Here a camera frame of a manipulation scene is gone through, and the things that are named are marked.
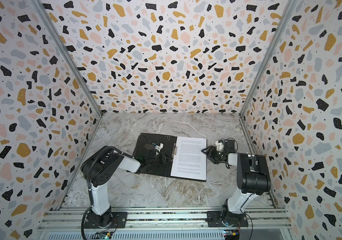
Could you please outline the orange black file folder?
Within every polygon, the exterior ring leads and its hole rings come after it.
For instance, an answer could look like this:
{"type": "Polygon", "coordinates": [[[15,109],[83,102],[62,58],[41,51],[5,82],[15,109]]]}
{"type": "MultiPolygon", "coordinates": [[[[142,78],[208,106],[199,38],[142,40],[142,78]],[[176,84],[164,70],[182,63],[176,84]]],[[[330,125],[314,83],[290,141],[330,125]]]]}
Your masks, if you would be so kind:
{"type": "Polygon", "coordinates": [[[204,138],[141,133],[133,156],[141,163],[141,174],[206,182],[206,147],[204,138]]]}

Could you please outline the text page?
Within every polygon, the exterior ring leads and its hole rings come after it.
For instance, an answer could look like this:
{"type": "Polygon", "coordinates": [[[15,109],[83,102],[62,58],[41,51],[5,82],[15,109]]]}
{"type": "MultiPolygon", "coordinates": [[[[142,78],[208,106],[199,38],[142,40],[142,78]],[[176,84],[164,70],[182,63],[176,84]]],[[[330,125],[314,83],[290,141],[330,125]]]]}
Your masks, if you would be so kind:
{"type": "Polygon", "coordinates": [[[171,177],[205,182],[207,180],[207,147],[204,138],[177,137],[176,153],[170,172],[171,177]]]}

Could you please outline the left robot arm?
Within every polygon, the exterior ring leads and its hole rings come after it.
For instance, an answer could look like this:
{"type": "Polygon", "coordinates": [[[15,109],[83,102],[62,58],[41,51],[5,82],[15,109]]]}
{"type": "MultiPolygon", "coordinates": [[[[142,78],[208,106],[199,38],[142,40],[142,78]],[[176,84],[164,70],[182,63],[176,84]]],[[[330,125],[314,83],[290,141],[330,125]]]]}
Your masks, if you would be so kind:
{"type": "Polygon", "coordinates": [[[148,174],[173,160],[172,156],[159,151],[153,144],[144,145],[144,149],[145,154],[136,158],[115,147],[104,146],[81,165],[90,200],[90,209],[85,213],[88,221],[95,222],[101,228],[112,224],[107,183],[117,169],[148,174]]]}

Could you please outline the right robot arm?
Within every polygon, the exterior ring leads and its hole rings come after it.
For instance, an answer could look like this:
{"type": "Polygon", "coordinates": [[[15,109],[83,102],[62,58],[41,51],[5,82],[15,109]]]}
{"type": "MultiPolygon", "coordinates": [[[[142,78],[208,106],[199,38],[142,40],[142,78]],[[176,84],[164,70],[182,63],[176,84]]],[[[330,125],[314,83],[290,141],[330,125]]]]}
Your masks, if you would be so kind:
{"type": "Polygon", "coordinates": [[[214,218],[229,227],[246,220],[245,208],[253,199],[269,192],[272,185],[266,157],[240,153],[238,148],[238,142],[229,138],[201,150],[213,164],[237,168],[238,188],[222,205],[221,215],[214,218]]]}

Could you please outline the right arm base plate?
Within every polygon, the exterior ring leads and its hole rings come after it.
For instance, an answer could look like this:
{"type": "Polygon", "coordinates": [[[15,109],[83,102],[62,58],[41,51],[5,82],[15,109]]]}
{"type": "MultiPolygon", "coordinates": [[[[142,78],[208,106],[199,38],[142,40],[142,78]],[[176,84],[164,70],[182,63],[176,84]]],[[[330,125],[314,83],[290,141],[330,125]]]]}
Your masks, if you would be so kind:
{"type": "Polygon", "coordinates": [[[221,211],[208,211],[206,222],[208,223],[209,228],[242,228],[249,226],[245,214],[233,214],[231,212],[222,213],[221,211]]]}

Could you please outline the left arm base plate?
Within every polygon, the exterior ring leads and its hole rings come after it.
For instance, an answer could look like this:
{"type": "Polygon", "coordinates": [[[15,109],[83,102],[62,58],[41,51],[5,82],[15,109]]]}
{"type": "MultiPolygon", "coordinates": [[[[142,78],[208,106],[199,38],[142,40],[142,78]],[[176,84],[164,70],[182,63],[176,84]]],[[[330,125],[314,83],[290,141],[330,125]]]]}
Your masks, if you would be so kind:
{"type": "Polygon", "coordinates": [[[93,211],[86,216],[85,229],[124,229],[128,212],[106,212],[102,216],[93,211]]]}

